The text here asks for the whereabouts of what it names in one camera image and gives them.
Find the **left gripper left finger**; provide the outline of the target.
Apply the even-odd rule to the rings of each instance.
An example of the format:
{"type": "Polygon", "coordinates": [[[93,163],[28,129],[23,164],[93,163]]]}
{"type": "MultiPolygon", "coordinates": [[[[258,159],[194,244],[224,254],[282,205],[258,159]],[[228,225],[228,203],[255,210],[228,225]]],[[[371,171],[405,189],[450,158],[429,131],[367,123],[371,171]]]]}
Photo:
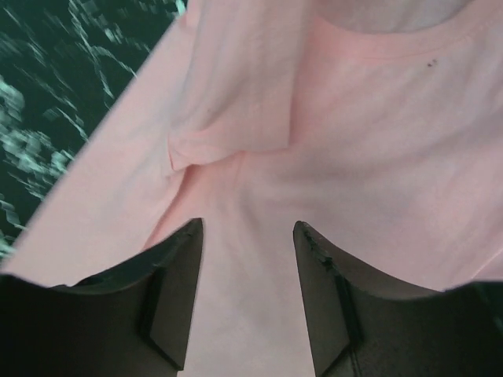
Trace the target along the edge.
{"type": "Polygon", "coordinates": [[[1,278],[4,376],[175,376],[185,364],[203,223],[74,286],[1,278]]]}

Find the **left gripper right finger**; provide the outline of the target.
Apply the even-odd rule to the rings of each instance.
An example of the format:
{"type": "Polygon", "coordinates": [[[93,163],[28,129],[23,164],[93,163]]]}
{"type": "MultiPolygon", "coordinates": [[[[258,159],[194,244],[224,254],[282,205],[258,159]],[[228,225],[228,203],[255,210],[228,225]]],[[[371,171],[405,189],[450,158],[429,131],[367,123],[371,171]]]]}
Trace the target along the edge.
{"type": "Polygon", "coordinates": [[[501,375],[501,283],[432,291],[353,257],[306,222],[293,240],[316,375],[501,375]]]}

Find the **pink t shirt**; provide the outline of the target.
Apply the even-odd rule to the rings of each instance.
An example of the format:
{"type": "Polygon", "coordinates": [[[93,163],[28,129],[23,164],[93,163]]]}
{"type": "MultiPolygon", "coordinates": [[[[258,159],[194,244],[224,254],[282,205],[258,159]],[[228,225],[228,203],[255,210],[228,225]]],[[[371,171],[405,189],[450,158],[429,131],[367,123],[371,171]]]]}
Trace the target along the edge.
{"type": "Polygon", "coordinates": [[[292,230],[502,277],[499,1],[191,1],[15,244],[74,284],[204,220],[186,376],[312,376],[292,230]]]}

